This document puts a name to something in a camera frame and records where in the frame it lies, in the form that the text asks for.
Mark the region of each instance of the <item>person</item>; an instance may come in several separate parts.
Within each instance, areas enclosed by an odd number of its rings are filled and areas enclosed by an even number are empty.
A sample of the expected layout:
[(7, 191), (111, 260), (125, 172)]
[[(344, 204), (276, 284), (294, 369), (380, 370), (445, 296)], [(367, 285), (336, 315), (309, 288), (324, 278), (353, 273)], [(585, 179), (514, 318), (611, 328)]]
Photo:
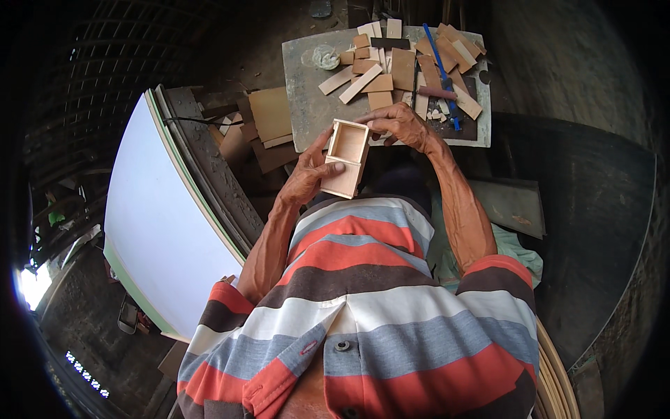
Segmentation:
[(530, 273), (496, 254), (449, 147), (407, 105), (356, 122), (433, 164), (458, 291), (432, 278), (434, 230), (411, 198), (324, 200), (295, 224), (320, 179), (343, 170), (324, 164), (331, 127), (277, 195), (237, 288), (214, 285), (178, 375), (184, 416), (528, 418), (539, 369)]

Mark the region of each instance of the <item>red stripe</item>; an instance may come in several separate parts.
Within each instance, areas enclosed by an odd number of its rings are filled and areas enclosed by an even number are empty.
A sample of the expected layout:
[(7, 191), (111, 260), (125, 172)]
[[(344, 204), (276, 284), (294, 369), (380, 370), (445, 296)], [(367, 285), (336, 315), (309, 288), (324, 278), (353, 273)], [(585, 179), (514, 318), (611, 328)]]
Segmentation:
[(286, 403), (295, 383), (297, 377), (279, 358), (274, 358), (245, 384), (242, 405), (256, 419), (272, 419)]
[(319, 241), (328, 234), (353, 234), (368, 235), (382, 243), (391, 246), (402, 246), (410, 254), (423, 259), (423, 252), (419, 243), (414, 240), (409, 227), (398, 227), (387, 221), (368, 220), (353, 215), (347, 215), (337, 221), (333, 221), (323, 227), (310, 231), (289, 252), (288, 263), (291, 263), (297, 255), (302, 253), (314, 242)]
[(414, 267), (381, 243), (348, 246), (332, 241), (313, 244), (281, 277), (277, 285), (286, 285), (296, 269), (312, 266), (324, 271), (337, 271), (356, 265), (386, 265)]
[(524, 265), (521, 265), (518, 260), (505, 255), (484, 256), (470, 265), (465, 275), (471, 274), (472, 272), (485, 270), (488, 267), (501, 267), (503, 269), (512, 271), (517, 274), (526, 284), (528, 284), (531, 289), (533, 288), (530, 271), (526, 269)]
[(200, 405), (204, 405), (205, 399), (241, 403), (242, 389), (246, 382), (245, 379), (223, 373), (203, 362), (191, 380), (177, 383), (177, 393), (186, 390), (186, 394)]
[(353, 407), (373, 418), (456, 415), (514, 390), (523, 369), (512, 355), (492, 343), (476, 355), (440, 368), (392, 379), (325, 376), (324, 387), (333, 414)]
[(224, 304), (235, 314), (250, 314), (254, 309), (254, 305), (244, 298), (234, 286), (223, 281), (217, 282), (212, 287), (209, 299)]

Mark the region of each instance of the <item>small wooden box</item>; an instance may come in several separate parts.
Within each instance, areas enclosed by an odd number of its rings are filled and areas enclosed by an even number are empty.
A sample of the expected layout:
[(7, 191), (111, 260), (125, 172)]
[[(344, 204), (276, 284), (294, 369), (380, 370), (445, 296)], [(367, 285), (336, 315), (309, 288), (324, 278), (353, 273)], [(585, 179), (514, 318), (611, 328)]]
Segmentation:
[(330, 142), (326, 163), (342, 162), (344, 173), (330, 179), (321, 180), (321, 191), (351, 199), (356, 196), (356, 187), (363, 174), (368, 157), (368, 135), (370, 129), (360, 123), (333, 119), (335, 124), (333, 140)]

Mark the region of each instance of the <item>white board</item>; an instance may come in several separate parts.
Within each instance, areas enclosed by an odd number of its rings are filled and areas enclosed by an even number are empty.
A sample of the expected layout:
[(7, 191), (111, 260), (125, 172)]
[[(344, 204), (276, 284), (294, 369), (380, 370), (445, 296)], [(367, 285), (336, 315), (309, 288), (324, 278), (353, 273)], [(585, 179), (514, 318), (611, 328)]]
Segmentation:
[(105, 235), (144, 299), (186, 338), (214, 283), (242, 270), (172, 164), (144, 96), (112, 170)]

